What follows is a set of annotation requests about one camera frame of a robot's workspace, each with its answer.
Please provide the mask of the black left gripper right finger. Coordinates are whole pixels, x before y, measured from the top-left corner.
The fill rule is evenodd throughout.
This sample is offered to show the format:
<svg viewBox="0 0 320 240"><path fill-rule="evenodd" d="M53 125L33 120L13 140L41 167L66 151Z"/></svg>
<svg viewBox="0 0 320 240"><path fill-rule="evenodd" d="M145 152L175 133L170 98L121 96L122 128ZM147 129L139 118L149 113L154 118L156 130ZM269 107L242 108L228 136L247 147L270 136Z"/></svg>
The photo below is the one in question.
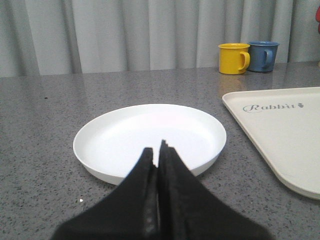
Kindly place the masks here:
<svg viewBox="0 0 320 240"><path fill-rule="evenodd" d="M269 231L209 192L162 141L158 159L160 227L165 240L270 240Z"/></svg>

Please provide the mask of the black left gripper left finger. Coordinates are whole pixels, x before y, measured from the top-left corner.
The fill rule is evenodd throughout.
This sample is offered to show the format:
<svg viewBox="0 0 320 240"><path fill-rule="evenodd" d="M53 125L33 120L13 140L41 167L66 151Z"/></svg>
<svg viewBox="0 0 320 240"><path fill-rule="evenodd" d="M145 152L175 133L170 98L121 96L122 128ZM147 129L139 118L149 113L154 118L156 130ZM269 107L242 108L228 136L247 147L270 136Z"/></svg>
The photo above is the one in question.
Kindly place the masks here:
<svg viewBox="0 0 320 240"><path fill-rule="evenodd" d="M153 150L142 154L129 175L107 197L63 223L53 240L158 239L157 168Z"/></svg>

